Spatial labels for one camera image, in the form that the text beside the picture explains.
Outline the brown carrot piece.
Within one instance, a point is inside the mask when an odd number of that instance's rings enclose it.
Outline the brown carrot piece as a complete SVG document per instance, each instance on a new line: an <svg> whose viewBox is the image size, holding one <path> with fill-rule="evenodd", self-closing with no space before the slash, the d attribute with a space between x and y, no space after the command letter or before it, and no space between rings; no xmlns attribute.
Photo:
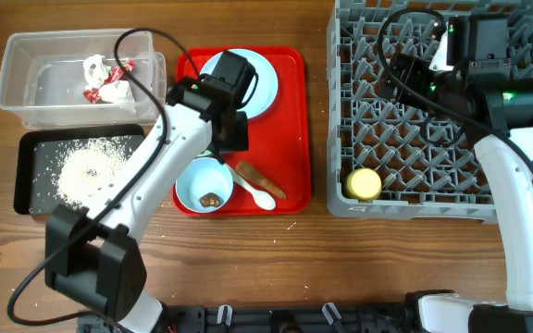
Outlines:
<svg viewBox="0 0 533 333"><path fill-rule="evenodd" d="M287 198L287 195L283 191L282 188L276 185L271 179L264 176L249 162L244 161L244 160L240 161L236 165L235 170L245 179L248 179L252 183L264 188L265 190L274 194L277 198L280 198L280 199Z"/></svg>

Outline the light blue bowl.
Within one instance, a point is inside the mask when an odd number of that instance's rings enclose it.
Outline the light blue bowl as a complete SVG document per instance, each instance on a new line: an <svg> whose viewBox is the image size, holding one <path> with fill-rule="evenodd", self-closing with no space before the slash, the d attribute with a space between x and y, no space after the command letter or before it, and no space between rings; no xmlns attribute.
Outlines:
<svg viewBox="0 0 533 333"><path fill-rule="evenodd" d="M209 193L217 194L223 201L219 208L204 208L199 199ZM200 214L213 213L222 208L233 192L233 178L225 165L215 158L194 159L175 183L175 193L180 203L189 211Z"/></svg>

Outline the white plastic spoon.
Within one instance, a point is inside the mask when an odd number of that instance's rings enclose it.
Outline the white plastic spoon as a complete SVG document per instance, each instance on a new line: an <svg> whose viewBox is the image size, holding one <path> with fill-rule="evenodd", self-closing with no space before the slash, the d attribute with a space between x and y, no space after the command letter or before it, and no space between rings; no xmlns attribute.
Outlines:
<svg viewBox="0 0 533 333"><path fill-rule="evenodd" d="M272 211L276 207L276 202L274 198L265 191L260 191L253 187L249 182L247 182L242 176L240 176L236 171L234 171L229 165L226 165L230 174L232 175L233 181L240 185L243 189L248 191L253 197L254 203L261 209Z"/></svg>

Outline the yellow plastic cup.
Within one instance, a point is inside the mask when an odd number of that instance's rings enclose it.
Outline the yellow plastic cup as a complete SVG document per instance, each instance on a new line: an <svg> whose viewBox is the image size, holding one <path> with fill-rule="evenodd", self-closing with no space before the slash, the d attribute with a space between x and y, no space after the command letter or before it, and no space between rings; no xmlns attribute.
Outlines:
<svg viewBox="0 0 533 333"><path fill-rule="evenodd" d="M381 194L382 182L375 170L358 168L348 175L345 188L351 198L372 201Z"/></svg>

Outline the white rice pile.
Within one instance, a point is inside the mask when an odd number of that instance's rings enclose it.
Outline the white rice pile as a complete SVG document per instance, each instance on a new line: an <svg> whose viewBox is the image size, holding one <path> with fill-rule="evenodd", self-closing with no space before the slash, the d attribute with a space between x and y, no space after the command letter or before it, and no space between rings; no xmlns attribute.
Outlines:
<svg viewBox="0 0 533 333"><path fill-rule="evenodd" d="M124 167L137 140L124 135L62 142L59 170L52 172L54 198L73 208L81 206Z"/></svg>

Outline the mint green bowl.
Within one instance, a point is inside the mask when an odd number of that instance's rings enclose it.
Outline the mint green bowl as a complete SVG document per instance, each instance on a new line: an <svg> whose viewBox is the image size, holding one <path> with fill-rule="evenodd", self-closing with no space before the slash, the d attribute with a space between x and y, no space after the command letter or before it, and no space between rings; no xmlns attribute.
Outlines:
<svg viewBox="0 0 533 333"><path fill-rule="evenodd" d="M197 157L208 157L208 156L212 156L213 153L210 151L210 150L205 150L203 151L202 153L198 154Z"/></svg>

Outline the brown food scrap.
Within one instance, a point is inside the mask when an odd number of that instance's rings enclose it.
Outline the brown food scrap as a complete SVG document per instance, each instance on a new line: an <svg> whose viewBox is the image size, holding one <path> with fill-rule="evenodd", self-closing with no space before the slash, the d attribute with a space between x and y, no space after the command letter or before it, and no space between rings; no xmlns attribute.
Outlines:
<svg viewBox="0 0 533 333"><path fill-rule="evenodd" d="M204 208L208 208L208 207L219 208L219 206L222 205L223 201L217 194L215 194L213 192L209 192L209 193L203 195L199 199L199 203Z"/></svg>

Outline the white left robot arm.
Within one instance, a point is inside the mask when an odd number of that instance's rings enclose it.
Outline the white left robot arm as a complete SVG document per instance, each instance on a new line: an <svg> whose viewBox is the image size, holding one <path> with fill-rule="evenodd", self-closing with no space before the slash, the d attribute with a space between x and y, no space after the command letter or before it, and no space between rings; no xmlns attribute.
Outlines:
<svg viewBox="0 0 533 333"><path fill-rule="evenodd" d="M242 108L256 85L251 63L224 51L210 73L170 88L155 128L121 172L82 209L54 210L45 233L46 285L121 330L166 332L167 307L144 290L143 234L197 155L247 149Z"/></svg>

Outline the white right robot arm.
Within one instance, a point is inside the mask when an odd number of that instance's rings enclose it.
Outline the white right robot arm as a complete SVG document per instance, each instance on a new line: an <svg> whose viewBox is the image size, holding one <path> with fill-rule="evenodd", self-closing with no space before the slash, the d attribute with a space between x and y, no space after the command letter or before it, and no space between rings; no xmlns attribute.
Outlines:
<svg viewBox="0 0 533 333"><path fill-rule="evenodd" d="M408 295L421 332L533 332L533 78L511 74L503 14L442 18L451 80L428 62L382 58L387 97L459 122L489 183L506 261L506 300L447 291Z"/></svg>

